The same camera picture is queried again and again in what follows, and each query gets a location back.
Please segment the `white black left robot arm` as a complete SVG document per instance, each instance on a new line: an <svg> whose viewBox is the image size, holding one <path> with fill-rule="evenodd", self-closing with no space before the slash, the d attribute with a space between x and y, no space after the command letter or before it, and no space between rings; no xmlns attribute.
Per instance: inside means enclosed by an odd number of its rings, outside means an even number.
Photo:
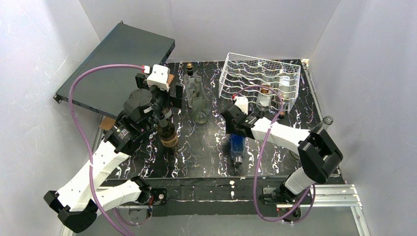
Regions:
<svg viewBox="0 0 417 236"><path fill-rule="evenodd" d="M74 233L85 231L99 216L125 203L138 203L148 210L166 203L166 190L151 187L142 177L98 190L152 132L157 131L169 147L177 144L170 116L173 107L182 107L182 85L175 84L175 93L171 95L173 75L170 73L137 75L136 81L137 89L130 93L116 121L105 131L98 148L91 152L91 158L65 186L44 195L44 201L57 213L61 223Z"/></svg>

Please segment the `blue square glass bottle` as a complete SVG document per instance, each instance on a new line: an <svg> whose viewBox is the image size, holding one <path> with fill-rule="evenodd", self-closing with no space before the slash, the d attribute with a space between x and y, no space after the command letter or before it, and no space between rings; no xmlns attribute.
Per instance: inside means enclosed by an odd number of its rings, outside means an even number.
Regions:
<svg viewBox="0 0 417 236"><path fill-rule="evenodd" d="M237 134L230 135L230 156L235 167L242 165L245 158L246 138Z"/></svg>

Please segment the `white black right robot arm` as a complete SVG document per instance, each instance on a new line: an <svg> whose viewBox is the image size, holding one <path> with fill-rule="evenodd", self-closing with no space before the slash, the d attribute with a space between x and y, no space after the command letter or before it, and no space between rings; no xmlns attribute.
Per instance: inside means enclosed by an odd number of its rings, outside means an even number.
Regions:
<svg viewBox="0 0 417 236"><path fill-rule="evenodd" d="M301 167L281 183L276 196L294 198L315 183L326 183L343 160L343 154L322 126L296 129L259 114L245 114L231 105L221 113L226 132L253 140L263 140L298 154Z"/></svg>

